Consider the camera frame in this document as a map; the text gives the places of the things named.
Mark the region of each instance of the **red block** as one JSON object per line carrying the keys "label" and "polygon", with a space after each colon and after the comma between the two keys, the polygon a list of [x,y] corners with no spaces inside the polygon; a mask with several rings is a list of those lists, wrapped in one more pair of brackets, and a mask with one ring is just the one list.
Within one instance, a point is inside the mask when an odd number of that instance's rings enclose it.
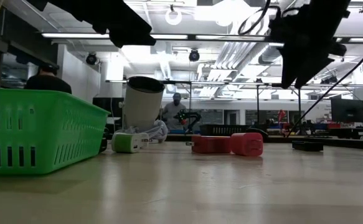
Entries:
{"label": "red block", "polygon": [[230,137],[192,136],[192,151],[196,153],[230,153]]}
{"label": "red block", "polygon": [[230,149],[240,156],[261,156],[263,136],[259,133],[238,133],[231,135]]}

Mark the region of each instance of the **white cylindrical container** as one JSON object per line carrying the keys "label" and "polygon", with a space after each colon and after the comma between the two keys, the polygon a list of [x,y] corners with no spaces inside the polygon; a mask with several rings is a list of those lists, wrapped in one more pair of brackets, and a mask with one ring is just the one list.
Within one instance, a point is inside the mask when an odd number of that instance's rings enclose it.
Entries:
{"label": "white cylindrical container", "polygon": [[126,128],[135,126],[140,132],[151,129],[159,114],[163,91],[163,83],[154,78],[129,78],[123,108]]}

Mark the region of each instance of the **black shirt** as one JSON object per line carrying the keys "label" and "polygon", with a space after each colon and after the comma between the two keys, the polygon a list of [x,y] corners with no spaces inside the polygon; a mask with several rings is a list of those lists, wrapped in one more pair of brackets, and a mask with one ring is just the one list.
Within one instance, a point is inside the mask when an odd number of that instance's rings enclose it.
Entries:
{"label": "black shirt", "polygon": [[72,94],[72,88],[60,78],[50,75],[30,77],[24,87],[26,90],[55,90]]}

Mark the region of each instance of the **green plastic basket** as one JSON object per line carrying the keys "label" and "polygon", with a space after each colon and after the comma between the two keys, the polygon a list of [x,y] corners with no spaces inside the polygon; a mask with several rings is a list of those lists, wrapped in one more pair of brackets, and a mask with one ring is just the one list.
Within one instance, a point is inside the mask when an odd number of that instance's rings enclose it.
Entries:
{"label": "green plastic basket", "polygon": [[46,174],[97,155],[107,115],[67,93],[0,89],[0,174]]}

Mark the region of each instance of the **table surface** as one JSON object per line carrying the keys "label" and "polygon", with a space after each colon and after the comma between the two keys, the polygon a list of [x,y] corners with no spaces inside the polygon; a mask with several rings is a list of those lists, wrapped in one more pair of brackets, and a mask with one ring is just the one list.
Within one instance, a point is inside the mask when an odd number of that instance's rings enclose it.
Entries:
{"label": "table surface", "polygon": [[363,150],[106,151],[43,177],[0,177],[1,223],[363,223]]}

